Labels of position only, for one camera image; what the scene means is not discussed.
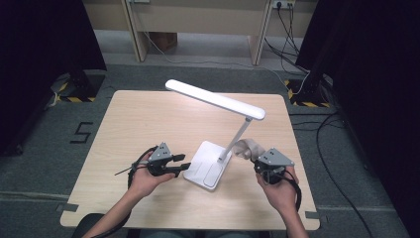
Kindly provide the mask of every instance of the wooden table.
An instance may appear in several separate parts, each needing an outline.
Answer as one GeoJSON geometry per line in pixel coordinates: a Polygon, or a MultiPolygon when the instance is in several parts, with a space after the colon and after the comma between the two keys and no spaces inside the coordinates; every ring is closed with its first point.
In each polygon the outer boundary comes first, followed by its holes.
{"type": "MultiPolygon", "coordinates": [[[[316,211],[290,119],[279,95],[223,93],[261,107],[262,121],[253,121],[243,138],[253,138],[266,150],[276,147],[295,162],[302,189],[299,214],[307,230],[318,229],[316,211]]],[[[190,161],[207,140],[226,147],[243,123],[243,116],[171,91],[117,91],[104,116],[68,203],[63,226],[76,226],[87,213],[106,213],[127,190],[128,168],[148,148],[166,142],[174,154],[190,161]]],[[[133,209],[126,227],[164,229],[285,229],[257,184],[254,165],[233,157],[215,191],[182,177],[161,184],[133,209]]]]}

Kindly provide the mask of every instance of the power strip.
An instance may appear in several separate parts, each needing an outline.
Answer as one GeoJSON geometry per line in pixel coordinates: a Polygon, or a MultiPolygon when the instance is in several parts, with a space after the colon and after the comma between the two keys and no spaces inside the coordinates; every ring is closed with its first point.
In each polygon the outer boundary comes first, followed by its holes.
{"type": "Polygon", "coordinates": [[[272,1],[272,8],[277,9],[277,3],[280,2],[281,3],[281,7],[280,9],[289,9],[290,8],[294,8],[294,4],[296,3],[296,0],[283,0],[283,1],[272,1]]]}

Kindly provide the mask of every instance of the lamp base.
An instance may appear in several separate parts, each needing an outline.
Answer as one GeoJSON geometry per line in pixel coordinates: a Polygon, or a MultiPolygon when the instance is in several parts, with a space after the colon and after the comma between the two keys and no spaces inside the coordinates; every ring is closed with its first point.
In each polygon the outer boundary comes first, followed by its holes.
{"type": "Polygon", "coordinates": [[[191,160],[191,166],[184,171],[183,176],[205,189],[214,190],[231,160],[232,152],[228,153],[225,160],[219,160],[224,151],[225,148],[211,142],[201,143],[191,160]]]}

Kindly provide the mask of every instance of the hand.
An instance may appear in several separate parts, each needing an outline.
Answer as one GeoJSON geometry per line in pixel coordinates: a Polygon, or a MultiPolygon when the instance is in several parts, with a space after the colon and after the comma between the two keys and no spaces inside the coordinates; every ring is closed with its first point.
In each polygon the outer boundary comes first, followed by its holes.
{"type": "MultiPolygon", "coordinates": [[[[299,183],[294,167],[286,167],[286,170],[290,172],[296,179],[296,182],[299,183]]],[[[269,184],[263,180],[263,177],[260,174],[256,174],[256,176],[266,198],[268,198],[269,204],[280,214],[283,214],[286,210],[296,210],[296,191],[288,181],[283,179],[276,184],[269,184]]],[[[284,173],[284,176],[288,179],[292,179],[288,173],[284,173]]]]}
{"type": "MultiPolygon", "coordinates": [[[[152,153],[153,152],[149,152],[145,154],[142,157],[142,161],[148,160],[152,153]]],[[[171,180],[174,177],[175,174],[164,174],[159,177],[154,177],[146,166],[138,165],[138,169],[133,175],[133,181],[129,188],[129,192],[132,192],[138,200],[140,200],[143,197],[150,195],[159,184],[171,180]]]]}

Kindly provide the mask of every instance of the person's right hand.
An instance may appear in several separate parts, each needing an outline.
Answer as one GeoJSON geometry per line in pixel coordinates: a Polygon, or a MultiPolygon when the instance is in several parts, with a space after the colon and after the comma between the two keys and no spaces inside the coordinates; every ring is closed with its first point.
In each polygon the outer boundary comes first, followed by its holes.
{"type": "MultiPolygon", "coordinates": [[[[286,167],[286,170],[294,176],[296,183],[299,183],[294,167],[286,167]]],[[[268,198],[269,204],[280,212],[280,214],[286,210],[296,210],[296,191],[288,181],[283,179],[276,184],[269,184],[263,180],[263,176],[260,174],[256,174],[256,176],[259,185],[262,187],[262,190],[266,195],[266,198],[268,198]]],[[[284,173],[284,176],[288,179],[292,179],[288,173],[284,173]]]]}

